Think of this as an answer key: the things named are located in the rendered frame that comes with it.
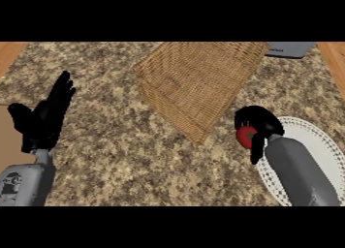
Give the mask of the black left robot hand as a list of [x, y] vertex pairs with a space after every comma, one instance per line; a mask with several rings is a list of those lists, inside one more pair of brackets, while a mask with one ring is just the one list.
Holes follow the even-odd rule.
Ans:
[[22, 133], [22, 152], [37, 149], [51, 150], [57, 144], [65, 112], [75, 88], [69, 79], [69, 72], [63, 71], [51, 88], [48, 97], [35, 109], [20, 103], [11, 103], [7, 111], [13, 118], [14, 129]]

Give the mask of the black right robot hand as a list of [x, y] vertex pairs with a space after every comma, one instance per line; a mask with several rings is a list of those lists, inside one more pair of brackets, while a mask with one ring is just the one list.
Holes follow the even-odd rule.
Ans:
[[284, 128], [275, 115], [260, 106], [242, 107], [235, 112], [235, 129], [251, 127], [256, 133], [250, 141], [250, 162], [257, 164], [263, 157], [264, 139], [270, 135], [282, 135]]

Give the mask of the red tomato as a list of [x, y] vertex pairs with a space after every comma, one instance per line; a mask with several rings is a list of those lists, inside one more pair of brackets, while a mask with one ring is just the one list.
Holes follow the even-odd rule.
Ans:
[[251, 126], [241, 126], [236, 129], [236, 141], [245, 149], [251, 148], [251, 140], [256, 133], [257, 131]]

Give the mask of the wicker basket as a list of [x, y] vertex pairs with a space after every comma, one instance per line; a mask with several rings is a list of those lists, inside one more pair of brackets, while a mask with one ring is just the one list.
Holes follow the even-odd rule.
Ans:
[[165, 42], [134, 65], [142, 100], [193, 143], [204, 143], [267, 50], [264, 42]]

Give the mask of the white round lace placemat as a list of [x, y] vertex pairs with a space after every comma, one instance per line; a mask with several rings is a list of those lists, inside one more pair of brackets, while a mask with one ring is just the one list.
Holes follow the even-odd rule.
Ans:
[[[309, 121], [291, 116], [279, 116], [278, 120], [284, 128], [284, 137], [299, 140], [306, 146], [334, 187], [338, 203], [345, 206], [345, 155], [336, 142]], [[279, 205], [291, 206], [278, 175], [266, 158], [259, 160], [256, 169], [267, 191]]]

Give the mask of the tan flat board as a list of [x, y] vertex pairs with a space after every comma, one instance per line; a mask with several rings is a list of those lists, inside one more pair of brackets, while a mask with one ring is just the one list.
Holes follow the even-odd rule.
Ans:
[[0, 106], [0, 173], [10, 165], [32, 164], [34, 156], [22, 153], [22, 134], [16, 131], [5, 106]]

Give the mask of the grey flat appliance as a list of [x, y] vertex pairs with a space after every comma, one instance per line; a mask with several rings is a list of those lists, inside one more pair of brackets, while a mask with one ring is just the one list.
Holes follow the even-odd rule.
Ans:
[[269, 42], [267, 56], [300, 59], [313, 46], [313, 42]]

